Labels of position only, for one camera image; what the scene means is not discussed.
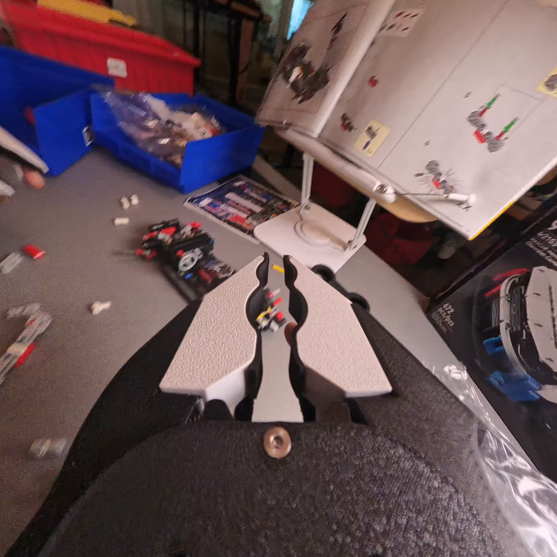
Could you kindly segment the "red storage bin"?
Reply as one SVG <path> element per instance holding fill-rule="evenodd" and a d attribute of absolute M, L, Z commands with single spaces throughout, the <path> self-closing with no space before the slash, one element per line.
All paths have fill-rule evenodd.
<path fill-rule="evenodd" d="M 29 54 L 106 75 L 124 90 L 194 94 L 199 59 L 161 37 L 33 1 L 1 1 L 1 19 Z"/>

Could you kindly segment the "crumpled plastic bag with parts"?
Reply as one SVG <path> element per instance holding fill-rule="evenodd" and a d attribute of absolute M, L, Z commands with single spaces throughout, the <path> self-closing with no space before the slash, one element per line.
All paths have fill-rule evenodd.
<path fill-rule="evenodd" d="M 172 106 L 146 93 L 102 92 L 121 131 L 141 150 L 180 169 L 189 143 L 226 133 L 224 124 L 205 106 Z"/>

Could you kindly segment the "lego car chassis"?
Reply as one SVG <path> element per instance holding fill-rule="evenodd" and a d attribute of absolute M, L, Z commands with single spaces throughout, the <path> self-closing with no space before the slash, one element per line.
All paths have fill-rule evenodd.
<path fill-rule="evenodd" d="M 150 225 L 137 248 L 113 251 L 116 256 L 155 260 L 166 279 L 187 302 L 203 299 L 236 270 L 216 257 L 214 238 L 199 221 L 186 225 L 177 218 Z"/>

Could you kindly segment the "colourful sticker sheet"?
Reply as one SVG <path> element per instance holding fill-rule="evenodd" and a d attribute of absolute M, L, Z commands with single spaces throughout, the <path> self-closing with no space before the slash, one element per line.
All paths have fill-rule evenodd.
<path fill-rule="evenodd" d="M 184 206 L 258 243 L 254 230 L 259 225 L 282 216 L 299 204 L 251 178 L 237 174 L 193 193 L 186 198 Z"/>

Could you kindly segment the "lego set box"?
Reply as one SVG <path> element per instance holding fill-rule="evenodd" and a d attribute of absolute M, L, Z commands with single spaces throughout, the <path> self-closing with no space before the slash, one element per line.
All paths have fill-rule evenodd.
<path fill-rule="evenodd" d="M 556 216 L 427 316 L 533 464 L 556 481 Z"/>

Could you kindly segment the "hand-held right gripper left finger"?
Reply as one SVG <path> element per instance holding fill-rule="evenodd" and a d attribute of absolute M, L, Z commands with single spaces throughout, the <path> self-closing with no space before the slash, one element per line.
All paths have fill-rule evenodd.
<path fill-rule="evenodd" d="M 163 375 L 163 393 L 221 400 L 251 415 L 262 382 L 262 339 L 256 319 L 267 285 L 261 254 L 205 295 Z"/>

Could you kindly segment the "blue storage bin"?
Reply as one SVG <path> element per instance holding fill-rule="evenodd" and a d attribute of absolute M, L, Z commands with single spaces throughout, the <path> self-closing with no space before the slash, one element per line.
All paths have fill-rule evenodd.
<path fill-rule="evenodd" d="M 90 95 L 115 81 L 1 47 L 1 127 L 33 150 L 58 176 L 92 149 Z"/>
<path fill-rule="evenodd" d="M 100 88 L 90 95 L 95 144 L 135 171 L 186 194 L 247 169 L 255 161 L 264 128 L 252 116 L 199 94 L 151 94 L 172 106 L 205 106 L 227 129 L 220 136 L 189 143 L 178 169 L 141 150 L 119 129 L 100 95 L 108 89 L 112 88 Z"/>

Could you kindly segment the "light grey lego piece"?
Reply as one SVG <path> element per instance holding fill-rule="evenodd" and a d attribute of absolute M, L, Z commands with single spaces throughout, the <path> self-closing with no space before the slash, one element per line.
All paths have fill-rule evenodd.
<path fill-rule="evenodd" d="M 49 459 L 62 456 L 68 446 L 68 438 L 38 438 L 35 439 L 30 448 L 29 455 L 33 459 Z"/>

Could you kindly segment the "empty clear plastic bag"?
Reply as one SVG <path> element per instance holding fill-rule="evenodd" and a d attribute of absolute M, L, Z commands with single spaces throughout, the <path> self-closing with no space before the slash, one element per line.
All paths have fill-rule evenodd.
<path fill-rule="evenodd" d="M 529 555 L 556 556 L 556 484 L 519 448 L 466 368 L 453 364 L 429 370 L 478 418 L 482 470 Z"/>

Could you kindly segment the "yellow storage bin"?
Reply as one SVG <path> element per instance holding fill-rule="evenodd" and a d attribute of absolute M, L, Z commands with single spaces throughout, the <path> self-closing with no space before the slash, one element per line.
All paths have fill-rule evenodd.
<path fill-rule="evenodd" d="M 120 10 L 107 6 L 102 1 L 36 1 L 48 10 L 72 15 L 104 24 L 118 24 L 128 28 L 137 26 L 137 19 Z"/>

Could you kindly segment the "red container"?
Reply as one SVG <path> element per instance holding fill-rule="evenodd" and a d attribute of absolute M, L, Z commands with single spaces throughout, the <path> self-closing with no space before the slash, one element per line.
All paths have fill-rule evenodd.
<path fill-rule="evenodd" d="M 429 225 L 407 222 L 386 212 L 368 223 L 365 236 L 366 246 L 390 266 L 415 265 L 436 243 Z"/>

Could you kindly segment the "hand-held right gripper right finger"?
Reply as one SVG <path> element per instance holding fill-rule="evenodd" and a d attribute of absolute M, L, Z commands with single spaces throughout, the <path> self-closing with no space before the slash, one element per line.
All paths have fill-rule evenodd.
<path fill-rule="evenodd" d="M 349 299 L 292 256 L 284 256 L 289 313 L 297 323 L 289 379 L 304 420 L 351 420 L 356 401 L 393 386 Z"/>

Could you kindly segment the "grey lego liftarm assembly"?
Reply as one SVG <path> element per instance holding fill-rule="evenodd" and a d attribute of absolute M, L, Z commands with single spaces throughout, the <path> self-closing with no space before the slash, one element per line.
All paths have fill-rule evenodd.
<path fill-rule="evenodd" d="M 28 352 L 35 340 L 46 331 L 51 322 L 51 314 L 44 311 L 35 312 L 27 319 L 23 331 L 1 355 L 1 384 L 16 363 Z"/>

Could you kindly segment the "white rounded flat base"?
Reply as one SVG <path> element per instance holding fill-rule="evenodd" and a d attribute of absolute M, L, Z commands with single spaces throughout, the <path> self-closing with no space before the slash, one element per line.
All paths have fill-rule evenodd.
<path fill-rule="evenodd" d="M 303 154 L 301 203 L 254 229 L 254 236 L 280 256 L 292 256 L 311 268 L 325 265 L 337 272 L 365 244 L 365 228 L 376 201 L 368 199 L 357 227 L 310 201 L 315 159 Z"/>

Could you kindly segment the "open lego instruction booklet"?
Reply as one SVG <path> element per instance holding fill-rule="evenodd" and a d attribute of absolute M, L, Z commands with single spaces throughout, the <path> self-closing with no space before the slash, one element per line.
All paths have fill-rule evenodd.
<path fill-rule="evenodd" d="M 556 1 L 315 1 L 257 120 L 472 240 L 556 169 Z"/>

